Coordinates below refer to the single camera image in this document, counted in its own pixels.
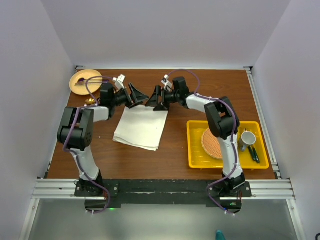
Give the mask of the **white cloth napkin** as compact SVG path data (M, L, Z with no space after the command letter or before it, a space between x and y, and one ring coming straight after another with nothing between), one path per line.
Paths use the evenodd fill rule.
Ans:
M138 105L125 107L113 134L113 141L149 151L159 149L168 111Z

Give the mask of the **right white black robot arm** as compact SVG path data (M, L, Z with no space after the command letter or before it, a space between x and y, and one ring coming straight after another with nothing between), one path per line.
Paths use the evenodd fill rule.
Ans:
M240 121L228 97L214 98L191 92L184 77L173 82L162 80L146 102L154 111L167 111L171 104L205 113L211 134L217 138L222 154L222 179L211 184L218 185L230 197L235 196L245 184L245 175L240 165L238 152L238 128Z

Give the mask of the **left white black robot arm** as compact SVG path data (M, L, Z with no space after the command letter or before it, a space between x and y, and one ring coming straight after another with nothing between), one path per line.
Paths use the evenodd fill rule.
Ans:
M70 153L76 163L79 171L79 189L87 191L90 196L107 193L101 171L91 150L94 123L112 118L118 106L134 108L149 98L131 83L128 86L129 89L116 90L110 82L103 83L98 103L64 109L57 140L63 144L63 151Z

